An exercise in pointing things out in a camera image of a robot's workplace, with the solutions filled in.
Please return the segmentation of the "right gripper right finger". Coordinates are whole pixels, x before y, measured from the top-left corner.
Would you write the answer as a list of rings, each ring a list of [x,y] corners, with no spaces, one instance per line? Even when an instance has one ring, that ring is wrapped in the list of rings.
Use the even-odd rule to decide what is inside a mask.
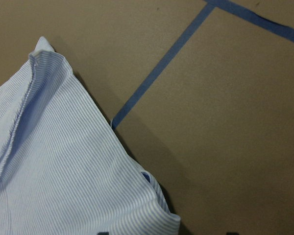
[[[226,232],[226,235],[239,235],[239,233],[234,232],[234,231],[230,231],[230,232]]]

